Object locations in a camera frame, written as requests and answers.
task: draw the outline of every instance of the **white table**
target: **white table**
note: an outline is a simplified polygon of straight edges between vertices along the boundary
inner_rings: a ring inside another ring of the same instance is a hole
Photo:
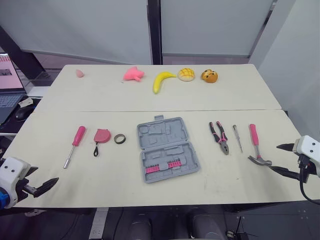
[[[30,184],[59,177],[39,198],[28,197],[18,207],[82,208],[151,205],[243,204],[303,200],[298,181],[285,178],[247,159],[255,155],[248,125],[256,124],[260,151],[275,166],[298,170],[297,156],[277,145],[292,143],[299,133],[281,110],[253,65],[141,65],[142,82],[122,81],[128,65],[67,65],[5,153],[39,167]],[[152,92],[156,75],[194,69],[196,79],[165,79],[160,93]],[[84,72],[77,78],[76,69]],[[218,72],[218,82],[200,79],[205,69]],[[144,183],[137,125],[154,116],[182,117],[201,170],[151,184]],[[221,121],[228,136],[229,155],[213,141],[208,123]],[[238,126],[243,153],[232,131]],[[87,132],[64,162],[80,125]],[[124,144],[99,145],[93,156],[97,128],[127,136]],[[307,195],[320,198],[319,180],[310,176]]]
[[[243,65],[139,65],[145,72],[141,82],[124,81],[128,65],[66,65],[39,103],[37,112],[139,112],[274,110],[281,106],[257,69]],[[177,74],[190,67],[195,80],[168,78],[158,94],[153,83],[158,73]],[[76,77],[76,69],[84,77]],[[216,83],[200,76],[206,69],[218,72]]]
[[[182,117],[189,140],[196,150],[201,169],[196,173],[147,184],[143,181],[137,125],[154,116]],[[210,121],[220,121],[228,137],[229,155],[213,141]],[[255,155],[249,124],[256,124],[260,151],[275,166],[298,170],[297,156],[277,149],[300,137],[282,110],[242,111],[160,111],[160,112],[36,112],[28,118],[5,156],[14,156],[39,169],[30,175],[30,184],[40,186],[59,177],[46,194],[18,203],[18,207],[80,208],[154,205],[198,205],[269,203],[304,200],[299,182],[283,177],[247,159]],[[243,153],[232,131],[237,124]],[[63,169],[78,126],[87,132],[75,149],[69,167]],[[97,128],[112,135],[124,133],[125,143],[113,140],[99,145],[94,157],[93,137]],[[307,195],[320,198],[319,179],[311,175],[305,184]]]

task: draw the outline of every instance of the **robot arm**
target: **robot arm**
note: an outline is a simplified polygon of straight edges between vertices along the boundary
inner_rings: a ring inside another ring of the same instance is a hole
[[[25,177],[37,169],[15,157],[0,160],[0,210],[12,208],[21,200],[26,199],[28,194],[33,195],[34,198],[41,196],[59,180],[58,177],[52,178],[38,188],[29,186],[29,180]]]
[[[320,205],[320,202],[311,200],[304,191],[309,175],[317,175],[320,178],[320,143],[312,137],[306,135],[297,139],[295,143],[282,144],[277,146],[278,149],[294,152],[299,156],[298,164],[300,172],[289,171],[287,168],[280,166],[269,166],[270,169],[282,176],[297,179],[300,182],[302,195],[310,202]]]

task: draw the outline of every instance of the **laptop screen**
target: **laptop screen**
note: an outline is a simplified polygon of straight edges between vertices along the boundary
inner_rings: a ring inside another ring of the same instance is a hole
[[[0,92],[24,91],[13,63],[7,53],[0,53]]]

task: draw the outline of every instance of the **paper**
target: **paper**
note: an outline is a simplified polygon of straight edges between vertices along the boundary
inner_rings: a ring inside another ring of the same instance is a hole
[[[23,108],[23,107],[29,106],[33,103],[34,103],[34,101],[30,97],[28,97],[27,99],[19,102],[18,104],[20,105],[20,108]]]

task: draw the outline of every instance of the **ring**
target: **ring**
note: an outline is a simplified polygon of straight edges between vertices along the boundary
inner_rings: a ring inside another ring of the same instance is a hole
[[[121,141],[117,141],[117,139],[120,137],[123,137],[123,139]],[[126,136],[120,133],[118,135],[115,135],[113,140],[116,144],[123,144],[126,141]]]

